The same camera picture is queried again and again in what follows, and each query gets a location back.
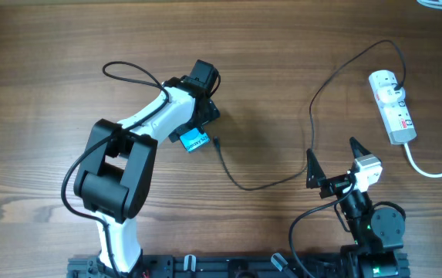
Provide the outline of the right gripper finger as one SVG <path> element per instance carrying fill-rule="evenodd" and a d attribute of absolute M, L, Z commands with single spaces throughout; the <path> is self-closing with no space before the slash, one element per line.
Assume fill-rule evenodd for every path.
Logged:
<path fill-rule="evenodd" d="M 362 146 L 355 137 L 351 137 L 349 143 L 354 158 L 361 158 L 371 154 L 371 152 Z"/>
<path fill-rule="evenodd" d="M 320 188 L 323 182 L 326 180 L 324 171 L 322 170 L 313 150 L 309 148 L 306 151 L 307 157 L 307 188 Z"/>

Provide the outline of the blue Galaxy smartphone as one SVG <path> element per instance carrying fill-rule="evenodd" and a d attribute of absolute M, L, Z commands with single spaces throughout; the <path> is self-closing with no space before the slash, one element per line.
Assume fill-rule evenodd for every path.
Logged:
<path fill-rule="evenodd" d="M 206 132 L 201 131 L 198 128 L 194 128 L 185 134 L 180 136 L 180 141 L 183 144 L 185 150 L 191 153 L 210 141 L 210 138 Z"/>

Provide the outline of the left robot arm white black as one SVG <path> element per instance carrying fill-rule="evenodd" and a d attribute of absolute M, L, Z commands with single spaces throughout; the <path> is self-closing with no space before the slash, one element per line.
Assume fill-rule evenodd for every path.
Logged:
<path fill-rule="evenodd" d="M 148 85 L 160 94 L 138 113 L 93 125 L 69 174 L 76 177 L 73 191 L 86 210 L 81 216 L 96 221 L 100 230 L 99 276 L 146 274 L 136 217 L 150 190 L 157 149 L 165 140 L 181 142 L 187 152 L 209 142 L 204 125 L 220 116 L 211 99 L 220 82 L 218 70 L 198 60 L 186 76 L 163 83 L 152 77 Z"/>

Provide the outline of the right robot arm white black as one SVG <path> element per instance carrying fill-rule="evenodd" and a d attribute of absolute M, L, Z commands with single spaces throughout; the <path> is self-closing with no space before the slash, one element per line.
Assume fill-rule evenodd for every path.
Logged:
<path fill-rule="evenodd" d="M 409 277 L 407 254 L 401 253 L 406 213 L 392 202 L 373 203 L 368 189 L 378 182 L 381 160 L 354 137 L 349 139 L 354 161 L 342 175 L 326 177 L 314 152 L 307 150 L 307 188 L 318 188 L 320 198 L 336 197 L 339 221 L 355 243 L 342 246 L 331 273 L 340 277 Z"/>

